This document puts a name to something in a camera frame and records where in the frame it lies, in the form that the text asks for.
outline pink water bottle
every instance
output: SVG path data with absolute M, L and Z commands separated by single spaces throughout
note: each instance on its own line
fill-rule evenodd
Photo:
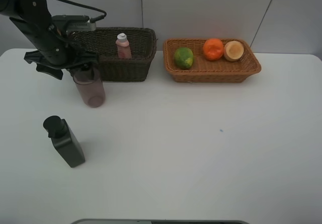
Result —
M 117 45 L 117 54 L 119 55 L 120 59 L 132 58 L 130 43 L 127 40 L 126 34 L 121 33 L 117 36 L 116 45 Z

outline light brown wicker basket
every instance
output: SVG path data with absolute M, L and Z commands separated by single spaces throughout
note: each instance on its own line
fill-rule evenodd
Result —
M 247 77 L 259 73 L 261 65 L 254 56 L 248 44 L 240 39 L 222 39 L 225 45 L 237 40 L 244 46 L 243 56 L 235 62 L 229 62 L 224 57 L 216 61 L 208 61 L 203 56 L 202 47 L 207 39 L 168 39 L 164 42 L 164 61 L 166 70 L 177 82 L 220 82 L 240 83 Z M 190 69 L 182 70 L 176 67 L 174 54 L 176 49 L 188 47 L 194 54 L 194 63 Z

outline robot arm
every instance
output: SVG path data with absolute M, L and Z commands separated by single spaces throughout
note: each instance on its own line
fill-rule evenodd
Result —
M 67 0 L 60 1 L 104 12 Z M 74 70 L 97 63 L 97 55 L 70 41 L 67 31 L 95 30 L 95 21 L 104 18 L 105 12 L 94 19 L 88 16 L 52 17 L 46 0 L 0 0 L 0 14 L 9 16 L 38 49 L 27 52 L 24 58 L 28 63 L 37 63 L 37 71 L 62 79 L 62 69 Z

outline pink bottle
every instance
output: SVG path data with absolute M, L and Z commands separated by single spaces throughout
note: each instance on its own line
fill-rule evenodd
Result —
M 120 59 L 132 58 L 130 43 L 127 40 L 126 34 L 121 33 L 117 36 L 116 45 L 117 45 L 117 54 L 119 55 Z

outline white wall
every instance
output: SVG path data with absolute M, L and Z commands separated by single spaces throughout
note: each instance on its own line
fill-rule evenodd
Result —
M 67 5 L 54 0 L 48 1 L 52 15 L 89 15 L 100 13 Z M 142 27 L 141 0 L 71 0 L 107 11 L 107 17 L 98 26 Z M 0 55 L 11 48 L 34 48 L 9 18 L 0 15 Z
M 273 0 L 253 42 L 254 52 L 322 58 L 322 0 Z
M 251 44 L 270 0 L 142 0 L 158 47 L 171 37 L 241 38 Z

